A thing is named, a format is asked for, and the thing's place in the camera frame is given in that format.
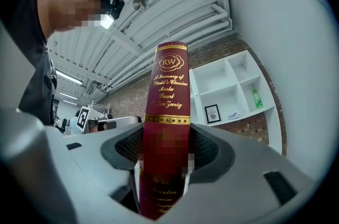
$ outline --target green object on shelf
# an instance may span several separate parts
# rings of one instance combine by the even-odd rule
[[[263,103],[261,102],[259,93],[255,89],[253,90],[253,98],[254,98],[254,102],[255,102],[256,108],[263,107]]]

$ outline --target white corrugated ceiling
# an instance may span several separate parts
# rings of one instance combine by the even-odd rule
[[[173,37],[183,29],[218,15],[220,11],[211,6],[213,3],[228,11],[228,1],[225,0],[149,0],[148,9],[142,13],[133,9],[132,0],[124,1],[126,4],[120,18],[108,30],[101,26],[79,28],[55,33],[48,40],[56,68],[84,83],[79,86],[66,79],[58,79],[58,91],[78,97],[78,104],[87,105],[104,95],[99,88],[109,91],[131,75],[137,77],[139,71],[131,69],[117,78],[118,83],[105,86],[135,60],[140,62],[139,65],[146,61],[144,68],[149,70],[152,61],[149,61],[147,51],[166,40],[168,35]],[[223,21],[225,19],[201,26],[204,29],[199,29],[199,36],[191,37],[191,42],[229,29],[227,23],[220,25]],[[97,89],[89,95],[90,85]]]

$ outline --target red book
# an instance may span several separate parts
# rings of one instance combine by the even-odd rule
[[[188,166],[190,78],[187,46],[160,44],[148,91],[140,162],[140,211],[157,219],[182,196]]]

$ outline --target shelving unit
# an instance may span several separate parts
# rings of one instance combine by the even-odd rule
[[[263,107],[257,108],[253,90],[259,93]],[[191,122],[215,126],[265,112],[270,146],[282,152],[281,130],[270,87],[248,51],[236,53],[190,70]],[[207,123],[205,107],[216,104],[221,121]],[[239,118],[228,119],[237,112]]]

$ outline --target gold ornamental emblem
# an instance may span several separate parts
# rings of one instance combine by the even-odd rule
[[[156,67],[162,71],[174,71],[184,66],[184,60],[175,53],[167,53],[156,62]]]

